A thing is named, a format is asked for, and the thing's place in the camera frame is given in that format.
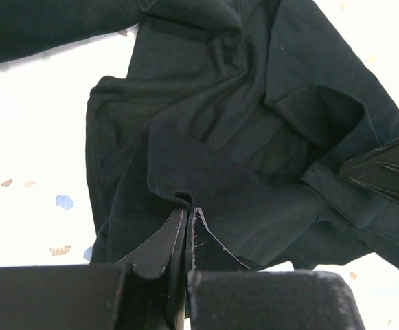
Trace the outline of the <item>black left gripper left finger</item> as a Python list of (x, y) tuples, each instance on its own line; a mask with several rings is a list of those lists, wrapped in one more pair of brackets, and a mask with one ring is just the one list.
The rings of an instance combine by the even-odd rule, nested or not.
[(187, 216), (115, 264), (1, 267), (0, 329), (182, 329)]

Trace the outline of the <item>folded black t-shirt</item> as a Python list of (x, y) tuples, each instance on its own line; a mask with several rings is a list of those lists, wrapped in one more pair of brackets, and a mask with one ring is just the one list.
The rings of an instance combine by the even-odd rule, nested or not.
[(140, 22), (137, 1), (0, 0), (0, 63)]

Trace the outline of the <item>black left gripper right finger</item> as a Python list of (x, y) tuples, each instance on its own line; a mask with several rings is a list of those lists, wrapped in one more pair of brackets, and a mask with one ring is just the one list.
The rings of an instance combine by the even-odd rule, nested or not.
[(190, 215), (187, 297), (192, 329), (364, 329), (350, 287), (333, 272), (254, 272)]

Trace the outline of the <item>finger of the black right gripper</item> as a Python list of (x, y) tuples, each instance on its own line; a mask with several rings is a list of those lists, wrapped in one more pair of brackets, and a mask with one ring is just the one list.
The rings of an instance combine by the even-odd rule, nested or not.
[(347, 161), (340, 175), (399, 205), (399, 138)]

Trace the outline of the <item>black t-shirt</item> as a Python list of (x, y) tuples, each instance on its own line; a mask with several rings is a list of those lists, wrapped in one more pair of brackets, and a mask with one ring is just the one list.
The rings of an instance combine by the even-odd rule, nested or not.
[(399, 138), (399, 109), (312, 1), (139, 1), (125, 78), (87, 107), (93, 263), (114, 263), (178, 206), (201, 208), (255, 265), (399, 269), (399, 206), (346, 161)]
[(0, 63), (140, 22), (137, 1), (0, 0)]

